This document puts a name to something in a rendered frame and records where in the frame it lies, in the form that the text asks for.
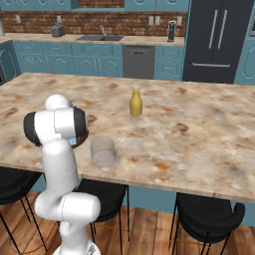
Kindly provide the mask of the clear glass cup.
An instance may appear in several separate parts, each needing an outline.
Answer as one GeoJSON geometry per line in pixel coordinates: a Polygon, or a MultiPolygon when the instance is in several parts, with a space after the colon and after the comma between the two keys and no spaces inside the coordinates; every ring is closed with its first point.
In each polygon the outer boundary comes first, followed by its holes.
{"type": "Polygon", "coordinates": [[[107,135],[95,136],[91,141],[91,158],[97,167],[109,167],[116,160],[114,140],[107,135]]]}

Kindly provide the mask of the marble kitchen island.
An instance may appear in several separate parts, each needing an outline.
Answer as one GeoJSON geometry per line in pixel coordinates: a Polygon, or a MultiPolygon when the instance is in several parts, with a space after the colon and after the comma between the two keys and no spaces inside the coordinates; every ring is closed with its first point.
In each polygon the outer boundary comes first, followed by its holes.
{"type": "Polygon", "coordinates": [[[54,94],[86,112],[91,136],[115,142],[117,161],[103,169],[88,141],[76,147],[80,176],[135,186],[136,207],[168,209],[174,191],[241,201],[255,226],[255,86],[26,73],[0,87],[0,165],[42,170],[23,118],[54,94]],[[140,116],[129,111],[134,86],[140,116]]]}

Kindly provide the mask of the yellow bottle with white cap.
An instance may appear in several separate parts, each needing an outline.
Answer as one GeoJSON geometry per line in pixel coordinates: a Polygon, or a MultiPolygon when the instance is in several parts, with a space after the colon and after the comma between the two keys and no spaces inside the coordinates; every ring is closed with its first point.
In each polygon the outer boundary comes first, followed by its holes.
{"type": "Polygon", "coordinates": [[[132,116],[140,116],[142,114],[142,100],[138,86],[134,86],[132,88],[132,96],[129,101],[129,111],[132,116]]]}

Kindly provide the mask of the grey dishwasher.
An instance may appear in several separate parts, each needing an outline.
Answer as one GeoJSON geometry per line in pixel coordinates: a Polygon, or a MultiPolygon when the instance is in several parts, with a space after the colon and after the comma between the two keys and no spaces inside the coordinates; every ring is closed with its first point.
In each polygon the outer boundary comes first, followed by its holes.
{"type": "Polygon", "coordinates": [[[124,77],[149,79],[154,75],[155,46],[123,45],[124,77]]]}

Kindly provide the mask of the black bar stool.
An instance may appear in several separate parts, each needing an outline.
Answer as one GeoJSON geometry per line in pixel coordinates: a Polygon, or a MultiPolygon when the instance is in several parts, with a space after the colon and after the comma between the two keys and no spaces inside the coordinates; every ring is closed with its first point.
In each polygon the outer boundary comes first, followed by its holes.
{"type": "Polygon", "coordinates": [[[129,195],[127,185],[83,178],[79,186],[76,188],[76,192],[95,195],[100,200],[100,216],[90,224],[93,241],[96,241],[95,235],[97,232],[95,223],[97,222],[105,222],[118,215],[119,230],[122,230],[121,207],[125,195],[129,195]]]}
{"type": "Polygon", "coordinates": [[[173,213],[178,213],[176,227],[195,240],[203,243],[200,255],[209,255],[211,245],[224,241],[220,255],[223,255],[230,234],[242,222],[245,205],[237,202],[231,207],[228,199],[185,194],[177,192],[173,213]]]}
{"type": "Polygon", "coordinates": [[[47,250],[46,242],[27,196],[40,176],[40,172],[0,166],[0,205],[20,201],[28,220],[30,220],[29,213],[31,213],[43,246],[47,250]]]}

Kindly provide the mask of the teal base cupboard run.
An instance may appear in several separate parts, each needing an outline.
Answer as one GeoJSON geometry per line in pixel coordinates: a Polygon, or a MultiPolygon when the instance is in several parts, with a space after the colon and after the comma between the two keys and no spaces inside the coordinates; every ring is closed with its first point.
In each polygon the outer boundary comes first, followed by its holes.
{"type": "MultiPolygon", "coordinates": [[[[179,81],[183,55],[182,46],[155,46],[152,79],[179,81]]],[[[7,81],[25,72],[124,78],[123,63],[122,44],[12,40],[0,44],[0,67],[7,81]]]]}

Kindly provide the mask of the grey sink with tap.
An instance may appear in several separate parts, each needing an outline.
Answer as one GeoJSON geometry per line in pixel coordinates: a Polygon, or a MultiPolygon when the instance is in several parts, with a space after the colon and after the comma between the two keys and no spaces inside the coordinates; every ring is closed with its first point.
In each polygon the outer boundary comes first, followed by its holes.
{"type": "Polygon", "coordinates": [[[124,38],[122,35],[107,35],[105,31],[104,25],[100,26],[100,30],[102,32],[101,35],[84,35],[78,38],[76,41],[111,41],[118,42],[124,38]]]}

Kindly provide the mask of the black coffee machine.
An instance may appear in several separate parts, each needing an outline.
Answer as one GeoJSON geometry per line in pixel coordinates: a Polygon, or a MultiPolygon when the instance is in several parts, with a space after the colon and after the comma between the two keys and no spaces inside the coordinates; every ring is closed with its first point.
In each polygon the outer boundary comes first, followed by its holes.
{"type": "Polygon", "coordinates": [[[176,27],[176,22],[175,21],[169,21],[168,22],[167,42],[173,42],[174,41],[175,27],[176,27]]]}

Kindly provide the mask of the grey toaster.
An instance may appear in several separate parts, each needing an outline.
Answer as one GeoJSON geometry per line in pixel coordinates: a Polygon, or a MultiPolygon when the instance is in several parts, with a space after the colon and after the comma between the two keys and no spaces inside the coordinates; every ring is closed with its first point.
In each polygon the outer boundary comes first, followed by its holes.
{"type": "Polygon", "coordinates": [[[53,37],[57,38],[57,37],[62,37],[64,35],[65,35],[65,29],[64,29],[64,25],[61,22],[58,22],[52,26],[53,37]]]}

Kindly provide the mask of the black double-door fridge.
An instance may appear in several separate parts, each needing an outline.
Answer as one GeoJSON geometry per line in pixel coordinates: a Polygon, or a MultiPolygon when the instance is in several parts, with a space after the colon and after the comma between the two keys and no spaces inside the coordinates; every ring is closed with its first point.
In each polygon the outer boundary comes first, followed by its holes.
{"type": "Polygon", "coordinates": [[[232,84],[254,0],[191,0],[183,79],[232,84]]]}

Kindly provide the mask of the teal tall cupboard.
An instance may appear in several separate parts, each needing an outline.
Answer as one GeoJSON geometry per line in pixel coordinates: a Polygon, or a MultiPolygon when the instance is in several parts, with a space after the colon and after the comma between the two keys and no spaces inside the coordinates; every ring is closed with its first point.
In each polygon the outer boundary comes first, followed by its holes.
{"type": "Polygon", "coordinates": [[[255,0],[234,83],[255,86],[255,0]]]}

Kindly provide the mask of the teal wall cupboard run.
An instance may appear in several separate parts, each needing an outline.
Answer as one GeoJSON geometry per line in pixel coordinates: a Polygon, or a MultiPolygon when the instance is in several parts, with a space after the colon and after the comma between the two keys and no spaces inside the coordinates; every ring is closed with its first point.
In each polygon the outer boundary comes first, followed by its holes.
{"type": "Polygon", "coordinates": [[[0,0],[0,11],[187,12],[190,0],[0,0]]]}

